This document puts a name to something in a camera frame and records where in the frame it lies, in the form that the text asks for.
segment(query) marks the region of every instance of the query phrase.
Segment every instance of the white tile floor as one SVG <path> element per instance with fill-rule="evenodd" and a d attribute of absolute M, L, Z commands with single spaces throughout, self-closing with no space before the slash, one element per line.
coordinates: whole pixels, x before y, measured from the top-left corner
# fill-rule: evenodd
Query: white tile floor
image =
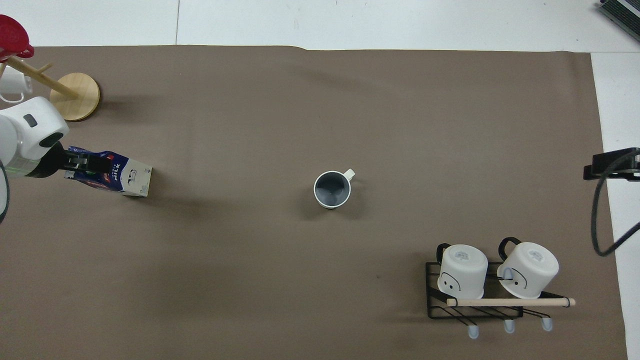
<path fill-rule="evenodd" d="M 294 45 L 592 53 L 606 151 L 640 147 L 640 43 L 595 0 L 0 0 L 35 46 Z M 640 184 L 609 181 L 614 235 L 640 220 Z M 590 246 L 584 239 L 584 246 Z M 640 360 L 640 234 L 616 253 L 628 358 Z"/>

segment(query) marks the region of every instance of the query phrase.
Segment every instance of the wooden pole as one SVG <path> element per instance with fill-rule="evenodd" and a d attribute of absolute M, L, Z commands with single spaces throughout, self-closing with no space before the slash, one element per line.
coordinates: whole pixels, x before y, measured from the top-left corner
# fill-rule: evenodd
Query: wooden pole
<path fill-rule="evenodd" d="M 447 306 L 575 306 L 575 299 L 447 299 Z"/>
<path fill-rule="evenodd" d="M 26 63 L 23 63 L 22 61 L 16 59 L 16 57 L 11 56 L 7 59 L 6 61 L 7 65 L 9 65 L 10 67 L 13 67 L 14 69 L 18 70 L 19 72 L 29 76 L 31 79 L 34 79 L 42 84 L 44 84 L 45 86 L 48 86 L 49 88 L 52 88 L 53 90 L 61 93 L 62 95 L 64 95 L 65 97 L 68 97 L 69 99 L 76 99 L 78 97 L 78 93 L 71 90 L 70 88 L 66 87 L 65 85 L 62 85 L 61 83 L 53 80 L 52 78 L 50 78 L 49 76 L 46 76 L 45 74 L 42 74 L 42 72 Z M 44 70 L 48 69 L 51 66 L 51 64 L 47 64 L 43 67 Z"/>

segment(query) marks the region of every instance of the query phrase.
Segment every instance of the black cable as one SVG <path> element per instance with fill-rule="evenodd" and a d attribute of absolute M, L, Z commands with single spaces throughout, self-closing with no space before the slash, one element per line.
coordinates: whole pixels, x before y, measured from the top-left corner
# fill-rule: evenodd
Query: black cable
<path fill-rule="evenodd" d="M 627 239 L 629 239 L 636 231 L 640 229 L 640 222 L 636 225 L 632 226 L 623 236 L 620 237 L 616 242 L 613 243 L 607 250 L 600 250 L 600 246 L 598 244 L 598 236 L 597 236 L 597 220 L 598 220 L 598 200 L 600 199 L 600 191 L 602 190 L 602 185 L 604 181 L 607 179 L 609 175 L 611 175 L 615 168 L 620 165 L 627 158 L 632 158 L 634 156 L 640 155 L 640 150 L 630 152 L 628 154 L 624 154 L 620 156 L 615 161 L 613 161 L 600 175 L 600 179 L 598 180 L 598 184 L 596 185 L 595 193 L 593 194 L 593 205 L 591 207 L 591 242 L 593 243 L 593 250 L 595 250 L 596 254 L 600 256 L 608 256 L 612 252 L 614 252 L 620 245 L 622 245 Z"/>

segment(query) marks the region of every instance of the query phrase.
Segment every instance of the mug rim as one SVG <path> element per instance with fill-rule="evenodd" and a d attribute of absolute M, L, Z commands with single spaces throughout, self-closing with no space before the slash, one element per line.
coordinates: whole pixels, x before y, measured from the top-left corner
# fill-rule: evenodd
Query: mug rim
<path fill-rule="evenodd" d="M 320 178 L 321 178 L 321 177 L 325 176 L 326 174 L 329 174 L 330 172 L 335 172 L 335 173 L 340 174 L 340 176 L 342 176 L 342 177 L 347 181 L 347 184 L 349 184 L 349 193 L 347 193 L 347 197 L 346 197 L 346 199 L 344 199 L 344 201 L 343 201 L 343 202 L 341 202 L 341 203 L 340 203 L 340 204 L 338 204 L 338 205 L 327 205 L 327 204 L 323 203 L 322 201 L 320 201 L 320 199 L 318 199 L 318 195 L 316 194 L 316 185 L 318 184 L 318 180 L 320 180 Z M 320 175 L 316 178 L 316 181 L 314 182 L 314 197 L 316 198 L 316 201 L 318 201 L 318 203 L 319 203 L 320 205 L 322 205 L 322 207 L 324 207 L 324 208 L 327 208 L 327 209 L 335 209 L 335 208 L 338 208 L 339 206 L 342 206 L 345 202 L 347 202 L 347 200 L 349 200 L 349 197 L 350 197 L 350 196 L 351 196 L 351 181 L 349 181 L 349 179 L 348 179 L 348 178 L 347 178 L 347 177 L 346 177 L 342 172 L 339 172 L 339 171 L 337 171 L 337 170 L 329 170 L 329 171 L 325 171 L 325 172 L 323 172 L 322 174 L 320 174 Z"/>

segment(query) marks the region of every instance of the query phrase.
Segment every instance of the mug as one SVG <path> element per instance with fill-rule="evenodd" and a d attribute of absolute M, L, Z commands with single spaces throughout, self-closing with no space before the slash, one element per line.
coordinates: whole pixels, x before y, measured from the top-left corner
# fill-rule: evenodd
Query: mug
<path fill-rule="evenodd" d="M 436 250 L 440 264 L 438 289 L 457 299 L 480 299 L 489 261 L 483 252 L 469 245 L 441 243 Z"/>
<path fill-rule="evenodd" d="M 504 247 L 512 242 L 516 247 L 507 257 Z M 516 238 L 504 238 L 498 246 L 498 254 L 504 261 L 498 266 L 498 277 L 505 290 L 521 299 L 537 299 L 556 276 L 558 260 L 541 245 L 522 242 Z"/>
<path fill-rule="evenodd" d="M 0 76 L 0 99 L 9 103 L 22 102 L 26 94 L 31 94 L 31 78 L 23 73 L 7 66 Z M 7 100 L 3 94 L 20 94 L 20 100 Z"/>
<path fill-rule="evenodd" d="M 27 31 L 13 18 L 0 15 L 0 63 L 11 56 L 30 58 L 33 46 L 29 45 Z"/>
<path fill-rule="evenodd" d="M 344 174 L 338 171 L 322 173 L 314 183 L 314 195 L 320 205 L 335 209 L 343 205 L 351 195 L 351 179 L 355 172 L 349 169 Z"/>

